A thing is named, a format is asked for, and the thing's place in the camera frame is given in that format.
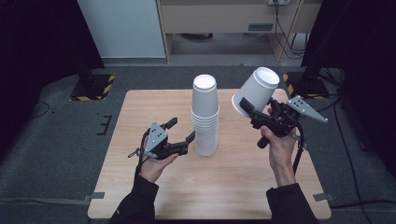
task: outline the paper cup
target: paper cup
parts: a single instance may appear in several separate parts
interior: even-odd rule
[[[233,107],[241,115],[248,117],[248,113],[239,105],[242,98],[245,97],[256,110],[262,112],[278,84],[279,76],[273,70],[259,67],[233,96]]]
[[[194,79],[191,111],[200,118],[210,118],[219,111],[216,80],[210,75],[200,75]]]

